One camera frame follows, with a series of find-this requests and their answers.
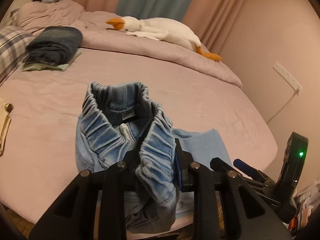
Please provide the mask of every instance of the electrical outlet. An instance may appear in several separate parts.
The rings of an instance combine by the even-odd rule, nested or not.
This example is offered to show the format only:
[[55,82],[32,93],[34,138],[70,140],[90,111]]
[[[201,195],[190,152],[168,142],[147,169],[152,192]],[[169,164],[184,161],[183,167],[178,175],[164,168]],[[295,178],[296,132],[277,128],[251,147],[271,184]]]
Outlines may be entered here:
[[298,81],[278,62],[273,66],[273,69],[279,73],[280,76],[284,78],[285,81],[293,88],[293,90],[299,95],[302,92],[302,86]]

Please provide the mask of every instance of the plush goose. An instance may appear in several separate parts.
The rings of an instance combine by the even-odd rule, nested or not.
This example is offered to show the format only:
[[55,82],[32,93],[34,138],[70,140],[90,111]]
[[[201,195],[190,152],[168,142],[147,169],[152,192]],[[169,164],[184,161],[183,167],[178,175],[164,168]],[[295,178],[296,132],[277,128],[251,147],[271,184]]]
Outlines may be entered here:
[[220,61],[222,58],[214,53],[205,53],[201,41],[186,25],[168,18],[151,18],[138,20],[131,16],[113,18],[106,22],[117,31],[129,36],[137,36],[156,41],[167,41],[195,51],[206,58]]

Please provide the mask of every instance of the metal screw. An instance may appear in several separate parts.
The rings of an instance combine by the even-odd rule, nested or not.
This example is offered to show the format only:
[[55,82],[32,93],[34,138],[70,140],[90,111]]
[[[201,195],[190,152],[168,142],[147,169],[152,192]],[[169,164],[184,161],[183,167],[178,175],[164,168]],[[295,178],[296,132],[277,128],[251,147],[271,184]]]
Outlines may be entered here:
[[193,169],[199,169],[200,168],[200,163],[197,162],[193,162],[190,164],[191,168]]
[[125,166],[127,166],[127,163],[126,163],[125,161],[119,161],[119,162],[117,163],[117,166],[118,166],[119,168],[124,168]]
[[81,177],[88,177],[90,175],[90,171],[84,170],[80,172]]
[[235,178],[237,176],[237,173],[235,171],[228,171],[227,172],[229,177]]

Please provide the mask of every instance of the black device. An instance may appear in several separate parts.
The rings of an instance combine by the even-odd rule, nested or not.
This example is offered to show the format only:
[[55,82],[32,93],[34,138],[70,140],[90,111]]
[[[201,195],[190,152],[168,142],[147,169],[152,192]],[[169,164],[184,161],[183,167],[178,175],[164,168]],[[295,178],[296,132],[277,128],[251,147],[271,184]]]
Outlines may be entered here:
[[308,139],[293,132],[284,152],[283,166],[276,184],[277,198],[288,201],[292,197],[300,179],[307,154]]
[[277,183],[262,171],[239,159],[233,162],[236,168],[253,179],[244,178],[252,189],[269,204],[279,218],[287,224],[290,223],[297,212],[292,195],[302,172],[307,148],[308,139],[293,132],[287,142],[283,166]]

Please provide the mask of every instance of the pillow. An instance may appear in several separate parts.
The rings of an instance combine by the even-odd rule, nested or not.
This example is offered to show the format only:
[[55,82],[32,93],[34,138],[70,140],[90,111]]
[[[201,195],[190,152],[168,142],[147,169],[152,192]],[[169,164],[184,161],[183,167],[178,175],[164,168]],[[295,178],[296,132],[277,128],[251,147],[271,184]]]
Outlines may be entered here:
[[26,46],[33,40],[30,33],[17,26],[0,30],[0,86],[15,71],[26,53]]

